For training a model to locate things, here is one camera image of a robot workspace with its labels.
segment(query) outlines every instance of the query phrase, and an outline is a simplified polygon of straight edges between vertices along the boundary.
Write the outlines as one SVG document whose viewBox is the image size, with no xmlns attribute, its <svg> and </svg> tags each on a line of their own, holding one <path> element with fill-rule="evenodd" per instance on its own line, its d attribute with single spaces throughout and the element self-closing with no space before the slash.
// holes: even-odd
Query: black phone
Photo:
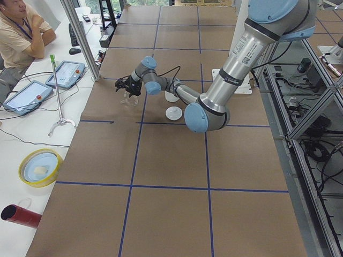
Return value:
<svg viewBox="0 0 343 257">
<path fill-rule="evenodd" d="M 88 17 L 88 15 L 82 15 L 82 18 L 85 20 L 85 22 L 91 21 L 91 19 Z"/>
</svg>

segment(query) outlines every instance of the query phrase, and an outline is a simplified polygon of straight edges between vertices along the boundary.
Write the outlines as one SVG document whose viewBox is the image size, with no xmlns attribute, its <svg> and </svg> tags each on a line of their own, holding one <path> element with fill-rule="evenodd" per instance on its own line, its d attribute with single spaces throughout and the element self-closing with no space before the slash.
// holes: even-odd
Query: lanyard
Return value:
<svg viewBox="0 0 343 257">
<path fill-rule="evenodd" d="M 18 24 L 18 23 L 16 23 L 14 20 L 12 20 L 11 18 L 9 18 L 9 17 L 7 17 L 9 20 L 11 20 L 14 24 L 16 24 L 17 25 L 17 27 L 18 28 L 20 28 L 20 30 L 29 38 L 29 39 L 31 39 L 32 40 L 32 37 Z M 31 32 L 31 34 L 32 34 L 32 29 L 31 29 L 31 27 L 30 27 L 30 25 L 26 22 L 26 20 L 25 19 L 23 19 L 23 21 L 24 21 L 24 24 L 25 24 L 25 26 L 28 28 L 28 30 Z"/>
</svg>

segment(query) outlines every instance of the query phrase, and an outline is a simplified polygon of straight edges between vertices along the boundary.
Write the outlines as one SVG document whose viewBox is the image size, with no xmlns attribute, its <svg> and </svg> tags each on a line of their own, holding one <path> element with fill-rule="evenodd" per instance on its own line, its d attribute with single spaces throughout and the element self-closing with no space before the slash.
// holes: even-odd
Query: pants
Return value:
<svg viewBox="0 0 343 257">
<path fill-rule="evenodd" d="M 11 67 L 3 69 L 0 73 L 0 106 L 6 100 L 8 93 L 13 91 L 26 70 L 27 67 Z"/>
</svg>

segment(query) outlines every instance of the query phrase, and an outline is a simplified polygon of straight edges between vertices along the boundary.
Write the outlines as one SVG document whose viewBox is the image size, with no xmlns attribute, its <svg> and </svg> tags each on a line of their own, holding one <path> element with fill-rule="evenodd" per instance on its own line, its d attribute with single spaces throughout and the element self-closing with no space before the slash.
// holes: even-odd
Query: man's hand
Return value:
<svg viewBox="0 0 343 257">
<path fill-rule="evenodd" d="M 41 16 L 37 14 L 32 16 L 32 28 L 39 28 L 43 22 L 44 22 L 44 19 Z"/>
</svg>

